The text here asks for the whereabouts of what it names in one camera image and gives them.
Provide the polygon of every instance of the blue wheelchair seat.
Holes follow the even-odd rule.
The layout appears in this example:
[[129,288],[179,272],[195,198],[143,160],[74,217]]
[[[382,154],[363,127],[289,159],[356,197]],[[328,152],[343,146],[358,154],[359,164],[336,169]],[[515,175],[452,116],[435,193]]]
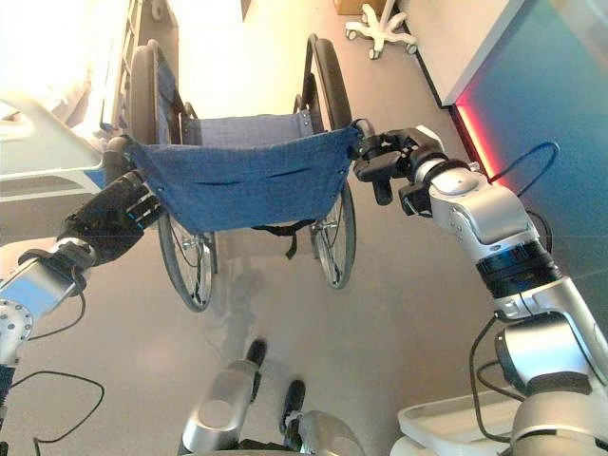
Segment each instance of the blue wheelchair seat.
[[185,144],[127,149],[169,213],[190,233],[322,219],[348,175],[354,127],[313,134],[308,111],[189,119]]

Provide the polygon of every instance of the black cable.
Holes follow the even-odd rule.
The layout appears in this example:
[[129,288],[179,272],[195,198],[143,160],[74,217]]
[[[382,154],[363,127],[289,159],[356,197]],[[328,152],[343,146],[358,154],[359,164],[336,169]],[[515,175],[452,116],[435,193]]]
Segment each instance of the black cable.
[[548,253],[551,253],[553,251],[553,231],[551,230],[551,226],[549,225],[549,222],[544,217],[542,217],[540,214],[537,214],[534,211],[530,211],[529,209],[526,209],[525,212],[533,217],[536,217],[538,220],[541,221],[542,229],[544,230],[544,234],[545,234],[544,248]]
[[86,313],[86,299],[85,299],[85,295],[83,294],[83,290],[82,288],[80,288],[79,286],[79,281],[76,277],[76,268],[72,268],[72,280],[74,280],[74,284],[76,285],[76,290],[78,292],[78,296],[80,297],[80,302],[81,302],[81,310],[80,310],[80,315],[78,315],[78,318],[76,318],[72,323],[70,323],[67,326],[64,326],[63,328],[60,328],[58,330],[54,330],[51,332],[46,332],[44,334],[40,334],[40,335],[36,335],[35,337],[30,337],[29,341],[32,340],[39,340],[42,339],[43,337],[49,337],[50,335],[54,335],[56,333],[62,333],[63,331],[69,330],[70,328],[73,328],[74,326],[76,326],[78,323],[80,323],[80,320],[83,319],[83,317],[85,316]]
[[68,431],[64,432],[59,437],[57,437],[55,439],[50,439],[50,440],[43,440],[43,439],[39,439],[38,437],[34,437],[32,439],[32,441],[34,443],[34,450],[36,451],[36,456],[40,456],[40,444],[56,444],[57,442],[60,442],[63,439],[65,439],[69,434],[74,432],[77,428],[79,428],[93,413],[95,413],[95,410],[97,410],[97,408],[102,404],[104,397],[105,397],[105,388],[104,388],[104,385],[102,385],[101,383],[96,382],[95,380],[91,380],[86,377],[82,377],[80,375],[75,375],[73,373],[58,372],[55,370],[38,370],[37,372],[31,373],[30,375],[25,376],[21,380],[18,380],[17,382],[13,383],[10,386],[10,388],[13,389],[15,387],[18,387],[25,381],[29,380],[31,377],[34,377],[36,375],[41,375],[41,374],[58,375],[61,377],[75,378],[77,380],[82,380],[83,382],[87,382],[87,383],[99,388],[101,391],[101,394],[100,394],[99,400],[97,401],[97,404],[95,404],[95,407],[93,407],[93,409],[85,416],[85,418],[80,420],[76,426],[71,427]]
[[516,401],[523,402],[525,400],[525,398],[523,396],[521,396],[515,392],[511,392],[507,389],[497,387],[496,385],[493,385],[492,383],[490,383],[483,376],[483,373],[485,370],[491,368],[492,366],[496,366],[498,364],[499,364],[498,359],[485,363],[483,366],[481,366],[480,368],[477,369],[477,379],[487,388],[490,388],[491,390],[494,390],[494,391],[498,392],[499,394],[502,394],[503,396],[507,396],[507,397],[510,397],[511,399],[515,399]]
[[551,158],[549,159],[549,161],[547,162],[547,164],[544,166],[544,168],[541,170],[541,172],[531,182],[529,182],[522,190],[520,190],[517,193],[517,196],[520,197],[525,192],[527,192],[530,189],[530,187],[532,185],[534,185],[542,177],[542,175],[544,175],[544,173],[546,173],[549,170],[549,168],[553,165],[553,162],[555,161],[555,159],[558,157],[559,153],[561,152],[561,148],[560,148],[559,144],[557,144],[556,142],[553,142],[553,141],[541,142],[539,145],[537,145],[535,147],[532,147],[530,150],[528,150],[524,154],[521,154],[516,160],[514,160],[511,164],[509,164],[505,168],[504,171],[501,171],[500,173],[498,173],[498,174],[492,176],[491,178],[489,178],[488,182],[491,183],[491,182],[496,181],[496,180],[500,179],[501,177],[505,176],[515,166],[517,166],[522,160],[526,159],[530,155],[535,154],[536,152],[538,152],[540,150],[543,150],[545,147],[551,147],[553,149],[553,153],[551,154]]
[[508,444],[511,442],[511,439],[508,437],[503,437],[502,435],[494,435],[489,433],[485,427],[484,422],[482,421],[482,410],[479,404],[479,395],[477,392],[477,383],[475,382],[475,352],[477,351],[477,347],[479,346],[482,339],[484,339],[487,332],[490,330],[492,325],[496,322],[498,318],[496,315],[492,315],[492,318],[485,324],[482,331],[478,334],[471,346],[471,350],[468,354],[468,374],[471,382],[471,390],[473,392],[473,405],[475,406],[475,418],[477,419],[477,426],[479,426],[479,430],[482,434],[495,442],[501,442],[502,444]]

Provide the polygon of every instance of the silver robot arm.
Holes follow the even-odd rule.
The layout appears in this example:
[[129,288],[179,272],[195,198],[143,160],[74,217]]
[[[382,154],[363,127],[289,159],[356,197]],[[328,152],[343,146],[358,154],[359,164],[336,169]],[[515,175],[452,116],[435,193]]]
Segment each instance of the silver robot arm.
[[17,349],[28,340],[40,318],[76,292],[71,267],[78,267],[78,275],[84,279],[95,261],[90,246],[70,237],[57,242],[44,257],[41,254],[22,257],[21,265],[0,284],[2,366],[15,365]]
[[18,349],[40,318],[82,292],[88,270],[128,251],[161,212],[142,176],[129,172],[67,217],[50,251],[25,252],[0,282],[0,428]]
[[488,183],[472,166],[450,160],[441,141],[419,126],[362,132],[361,181],[376,200],[392,199],[389,179],[408,215],[433,218],[456,237],[508,324],[495,345],[505,378],[523,392],[511,434],[516,455],[605,454],[608,447],[608,345],[572,280],[539,243],[519,198]]

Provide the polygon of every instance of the white caster base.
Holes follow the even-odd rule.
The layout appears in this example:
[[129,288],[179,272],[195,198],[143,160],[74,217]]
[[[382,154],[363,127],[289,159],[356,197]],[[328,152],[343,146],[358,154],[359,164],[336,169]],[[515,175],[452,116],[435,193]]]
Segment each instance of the white caster base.
[[373,8],[367,3],[363,5],[361,22],[347,22],[346,36],[354,40],[359,34],[373,40],[373,48],[370,49],[370,59],[377,60],[382,55],[385,42],[404,43],[407,54],[415,54],[418,50],[417,40],[408,33],[395,33],[394,31],[405,22],[408,15],[404,12],[395,14],[390,18],[395,0],[388,0],[382,12],[380,21]]

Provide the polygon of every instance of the gray floor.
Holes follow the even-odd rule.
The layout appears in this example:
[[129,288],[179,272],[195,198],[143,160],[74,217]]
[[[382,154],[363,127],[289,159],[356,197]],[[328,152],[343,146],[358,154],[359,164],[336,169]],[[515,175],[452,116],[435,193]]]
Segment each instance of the gray floor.
[[[254,1],[242,28],[180,29],[180,87],[201,117],[285,113],[301,85],[307,35],[332,39],[354,117],[377,130],[425,124],[454,157],[462,144],[439,110],[415,59],[388,47],[368,59],[370,43],[349,42],[331,0]],[[389,454],[396,413],[468,393],[466,358],[490,315],[489,294],[458,245],[397,203],[375,204],[371,187],[350,178],[357,215],[357,257],[350,285],[330,289],[310,244],[235,231],[218,236],[216,300],[189,313],[162,266],[157,234],[121,260],[93,272],[88,312],[75,329],[22,351],[17,373],[56,369],[105,384],[98,412],[45,455],[174,454],[184,420],[220,367],[257,336],[269,353],[243,437],[278,441],[277,419],[290,380],[308,386],[306,409],[349,423],[370,456]],[[394,188],[402,185],[396,182]],[[5,267],[13,261],[3,258]],[[78,312],[71,299],[39,331]],[[76,381],[38,378],[15,389],[2,438],[13,454],[33,454],[30,438],[52,438],[76,423],[97,391]]]

